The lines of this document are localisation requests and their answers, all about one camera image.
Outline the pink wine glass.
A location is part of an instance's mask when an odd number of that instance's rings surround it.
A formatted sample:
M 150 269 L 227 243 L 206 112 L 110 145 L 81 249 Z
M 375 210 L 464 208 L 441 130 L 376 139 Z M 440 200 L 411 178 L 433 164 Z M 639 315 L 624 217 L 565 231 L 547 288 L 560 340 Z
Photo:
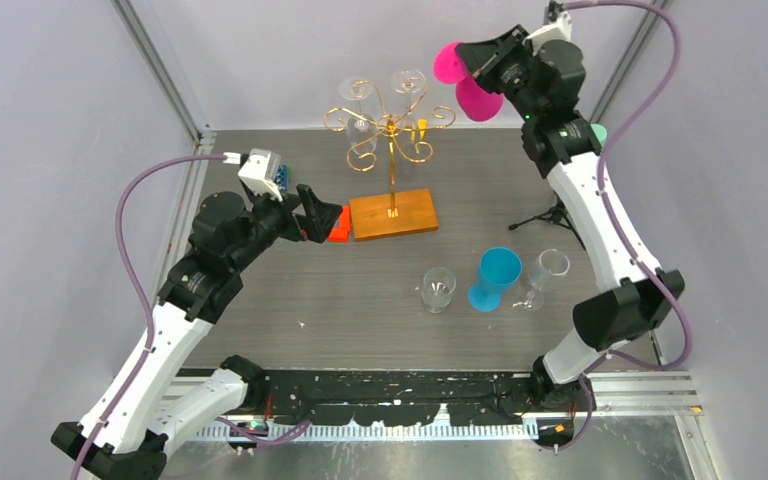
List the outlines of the pink wine glass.
M 455 98 L 466 114 L 475 122 L 494 118 L 502 109 L 505 98 L 501 94 L 484 91 L 472 78 L 463 61 L 456 54 L 458 42 L 444 46 L 433 62 L 433 74 L 444 85 L 452 85 Z

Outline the clear textured wine glass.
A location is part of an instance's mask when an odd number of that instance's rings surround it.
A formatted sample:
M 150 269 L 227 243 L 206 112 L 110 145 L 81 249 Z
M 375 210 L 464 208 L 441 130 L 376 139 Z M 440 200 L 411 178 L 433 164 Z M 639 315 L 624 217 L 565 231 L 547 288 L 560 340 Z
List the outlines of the clear textured wine glass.
M 455 274 L 445 267 L 433 267 L 423 276 L 421 298 L 429 313 L 441 313 L 450 304 L 457 287 Z

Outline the blue wine glass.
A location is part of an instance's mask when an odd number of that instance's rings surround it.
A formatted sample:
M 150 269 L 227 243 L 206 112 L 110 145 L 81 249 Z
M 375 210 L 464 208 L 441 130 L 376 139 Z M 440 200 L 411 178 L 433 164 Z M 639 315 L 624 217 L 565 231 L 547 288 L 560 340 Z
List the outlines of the blue wine glass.
M 480 258 L 476 281 L 468 290 L 470 305 L 479 312 L 496 310 L 502 295 L 520 278 L 522 261 L 511 249 L 494 247 Z

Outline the clear stemmed wine glass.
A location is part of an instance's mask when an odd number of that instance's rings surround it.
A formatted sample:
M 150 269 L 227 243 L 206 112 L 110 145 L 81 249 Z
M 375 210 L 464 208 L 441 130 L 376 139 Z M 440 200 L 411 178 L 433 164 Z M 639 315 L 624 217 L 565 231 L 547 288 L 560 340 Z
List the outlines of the clear stemmed wine glass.
M 535 259 L 525 280 L 527 287 L 519 300 L 512 304 L 513 308 L 537 311 L 544 305 L 547 291 L 556 289 L 565 279 L 570 270 L 569 257 L 561 250 L 546 249 Z

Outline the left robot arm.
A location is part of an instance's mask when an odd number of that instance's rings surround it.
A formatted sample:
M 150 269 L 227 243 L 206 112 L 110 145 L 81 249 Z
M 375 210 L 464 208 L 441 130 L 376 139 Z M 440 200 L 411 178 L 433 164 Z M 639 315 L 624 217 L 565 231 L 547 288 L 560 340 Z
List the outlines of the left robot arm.
M 59 424 L 52 444 L 100 479 L 157 479 L 168 458 L 220 415 L 258 412 L 268 383 L 238 355 L 200 386 L 162 406 L 183 362 L 242 290 L 242 272 L 279 238 L 323 243 L 342 208 L 304 184 L 296 193 L 208 196 L 192 222 L 190 248 L 170 270 L 151 324 L 120 373 L 77 422 Z

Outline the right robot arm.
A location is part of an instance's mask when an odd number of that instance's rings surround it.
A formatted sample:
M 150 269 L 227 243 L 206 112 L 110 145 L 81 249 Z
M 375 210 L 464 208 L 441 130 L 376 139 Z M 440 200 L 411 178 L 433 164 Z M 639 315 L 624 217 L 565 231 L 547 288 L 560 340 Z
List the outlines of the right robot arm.
M 438 53 L 433 71 L 454 85 L 472 120 L 494 117 L 502 101 L 515 108 L 523 149 L 566 207 L 594 268 L 597 295 L 574 307 L 571 332 L 530 375 L 533 402 L 556 410 L 606 353 L 661 325 L 684 278 L 661 268 L 620 203 L 606 204 L 614 190 L 602 143 L 576 108 L 586 70 L 568 28 L 527 33 L 515 26 L 495 39 L 453 43 Z

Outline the wooden rack base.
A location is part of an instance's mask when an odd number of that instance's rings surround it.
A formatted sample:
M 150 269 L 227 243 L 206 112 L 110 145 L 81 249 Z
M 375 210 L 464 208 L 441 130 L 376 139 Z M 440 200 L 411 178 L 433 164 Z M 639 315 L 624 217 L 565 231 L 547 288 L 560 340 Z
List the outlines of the wooden rack base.
M 353 198 L 349 207 L 356 241 L 424 233 L 439 228 L 428 188 Z

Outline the orange L-shaped block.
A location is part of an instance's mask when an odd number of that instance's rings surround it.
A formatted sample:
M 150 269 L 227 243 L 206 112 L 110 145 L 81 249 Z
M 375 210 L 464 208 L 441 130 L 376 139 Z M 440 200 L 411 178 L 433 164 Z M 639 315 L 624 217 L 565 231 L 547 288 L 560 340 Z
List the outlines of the orange L-shaped block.
M 331 243 L 347 243 L 351 233 L 351 213 L 350 206 L 344 205 L 342 212 L 332 228 L 328 241 Z

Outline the blue patterned small box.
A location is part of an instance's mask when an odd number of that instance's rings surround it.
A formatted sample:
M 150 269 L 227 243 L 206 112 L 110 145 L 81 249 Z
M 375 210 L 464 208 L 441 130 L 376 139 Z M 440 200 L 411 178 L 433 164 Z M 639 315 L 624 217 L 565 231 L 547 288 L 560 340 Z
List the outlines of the blue patterned small box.
M 290 185 L 290 169 L 286 165 L 280 165 L 277 168 L 274 181 L 280 190 L 286 191 Z

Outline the mint green microphone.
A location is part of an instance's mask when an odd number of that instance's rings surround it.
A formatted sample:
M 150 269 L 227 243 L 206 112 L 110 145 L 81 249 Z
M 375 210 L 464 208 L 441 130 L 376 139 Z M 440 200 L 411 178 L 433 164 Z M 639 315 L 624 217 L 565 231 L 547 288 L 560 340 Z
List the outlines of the mint green microphone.
M 597 140 L 599 142 L 600 147 L 603 148 L 605 146 L 605 144 L 607 142 L 607 138 L 608 138 L 608 131 L 607 131 L 607 129 L 603 125 L 601 125 L 601 124 L 592 123 L 591 124 L 591 130 L 595 134 L 595 136 L 596 136 L 596 138 L 597 138 Z

